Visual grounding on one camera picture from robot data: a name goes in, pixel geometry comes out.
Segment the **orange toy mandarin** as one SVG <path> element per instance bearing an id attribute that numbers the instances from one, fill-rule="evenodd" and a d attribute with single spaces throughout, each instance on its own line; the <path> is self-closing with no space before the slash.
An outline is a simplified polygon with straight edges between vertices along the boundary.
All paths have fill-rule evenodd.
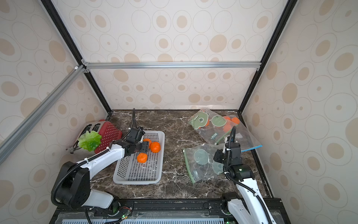
<path id="1" fill-rule="evenodd" d="M 148 143 L 148 147 L 150 147 L 152 141 L 150 139 L 143 139 L 143 142 L 147 142 Z"/>
<path id="2" fill-rule="evenodd" d="M 148 155 L 146 153 L 139 153 L 137 156 L 137 162 L 139 163 L 146 163 L 148 159 Z"/>
<path id="3" fill-rule="evenodd" d="M 149 148 L 152 153 L 159 153 L 161 150 L 161 145 L 159 142 L 152 142 Z"/>

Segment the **green-seal clear zip-top bag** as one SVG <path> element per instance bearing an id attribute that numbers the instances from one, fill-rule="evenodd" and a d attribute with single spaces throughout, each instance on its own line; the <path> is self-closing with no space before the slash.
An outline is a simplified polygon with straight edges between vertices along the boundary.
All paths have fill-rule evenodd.
<path id="1" fill-rule="evenodd" d="M 226 120 L 207 108 L 200 109 L 194 114 L 189 124 L 208 144 L 218 145 L 220 139 L 226 135 L 223 131 Z"/>

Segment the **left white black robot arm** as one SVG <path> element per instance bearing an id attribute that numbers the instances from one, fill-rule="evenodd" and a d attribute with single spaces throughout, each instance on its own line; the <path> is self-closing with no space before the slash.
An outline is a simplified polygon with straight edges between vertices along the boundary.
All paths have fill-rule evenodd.
<path id="1" fill-rule="evenodd" d="M 120 209 L 119 199 L 111 193 L 92 189 L 91 179 L 112 163 L 135 153 L 145 153 L 149 143 L 143 140 L 143 127 L 138 127 L 132 116 L 128 133 L 115 140 L 102 152 L 77 163 L 66 162 L 57 176 L 50 200 L 55 206 L 68 206 L 72 209 L 97 207 L 114 214 Z"/>

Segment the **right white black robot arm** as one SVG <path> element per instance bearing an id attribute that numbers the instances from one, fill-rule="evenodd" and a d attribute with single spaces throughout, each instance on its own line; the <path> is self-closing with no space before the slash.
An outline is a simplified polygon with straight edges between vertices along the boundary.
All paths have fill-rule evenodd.
<path id="1" fill-rule="evenodd" d="M 238 224 L 284 224 L 285 219 L 279 211 L 269 210 L 252 169 L 242 161 L 241 145 L 235 137 L 236 127 L 233 127 L 223 149 L 218 149 L 213 157 L 223 165 L 225 177 L 240 192 L 240 196 L 234 192 L 222 196 L 223 213 L 233 216 Z"/>

